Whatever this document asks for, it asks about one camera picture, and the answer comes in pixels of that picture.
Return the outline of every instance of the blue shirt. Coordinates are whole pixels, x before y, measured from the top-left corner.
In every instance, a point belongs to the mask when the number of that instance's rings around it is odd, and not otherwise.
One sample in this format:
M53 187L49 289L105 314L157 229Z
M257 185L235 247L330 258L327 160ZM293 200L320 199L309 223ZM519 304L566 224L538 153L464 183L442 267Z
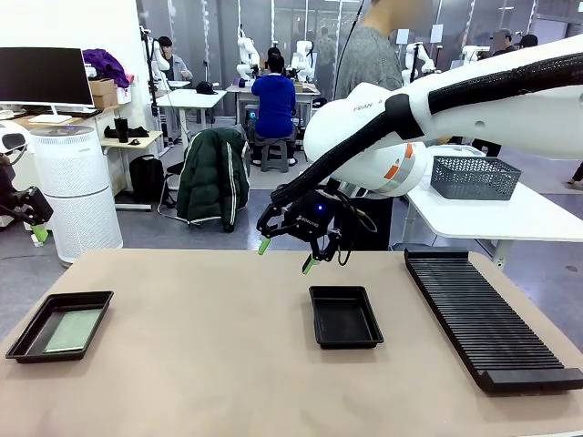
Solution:
M282 75L258 77L251 92L259 97L259 119L255 131L265 138L284 138L293 132L292 110L295 89L290 79Z

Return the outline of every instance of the purple cloth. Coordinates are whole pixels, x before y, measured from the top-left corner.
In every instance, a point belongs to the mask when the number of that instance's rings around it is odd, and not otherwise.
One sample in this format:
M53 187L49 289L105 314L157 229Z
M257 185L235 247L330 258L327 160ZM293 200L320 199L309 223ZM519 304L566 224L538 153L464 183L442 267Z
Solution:
M129 86L124 67L109 52L101 48L83 50L83 58L86 63L91 64L105 78L113 79L117 86L122 88Z

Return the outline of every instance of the white cylindrical air purifier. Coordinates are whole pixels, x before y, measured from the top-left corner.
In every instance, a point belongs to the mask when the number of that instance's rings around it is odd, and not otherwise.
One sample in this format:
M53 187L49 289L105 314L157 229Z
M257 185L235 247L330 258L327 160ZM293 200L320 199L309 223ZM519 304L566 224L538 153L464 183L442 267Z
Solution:
M88 249L121 248L116 205L97 132L86 126L31 131L41 189L55 211L58 257L72 263Z

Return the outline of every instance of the green puffer jacket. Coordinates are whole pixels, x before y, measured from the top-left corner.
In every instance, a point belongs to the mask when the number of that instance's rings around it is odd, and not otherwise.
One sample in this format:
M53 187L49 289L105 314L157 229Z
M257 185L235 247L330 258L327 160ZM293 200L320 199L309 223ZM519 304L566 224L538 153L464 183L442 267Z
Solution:
M178 217L189 223L221 219L226 231L234 230L236 212L249 198L245 146L245 138L229 128L203 130L190 141L180 174Z

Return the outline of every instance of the person in gray sweater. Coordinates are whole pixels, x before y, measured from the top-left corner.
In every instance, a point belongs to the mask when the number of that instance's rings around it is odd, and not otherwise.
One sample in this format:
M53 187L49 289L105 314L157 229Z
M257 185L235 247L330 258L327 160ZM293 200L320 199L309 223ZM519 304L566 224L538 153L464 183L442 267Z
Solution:
M415 19L431 7L429 0L372 0L371 9L354 29L338 68L335 98L346 98L362 82L395 90L403 86L397 48L389 42L394 29L414 27ZM377 227L372 233L351 211L336 216L342 250L388 250L393 198L357 198L354 205Z

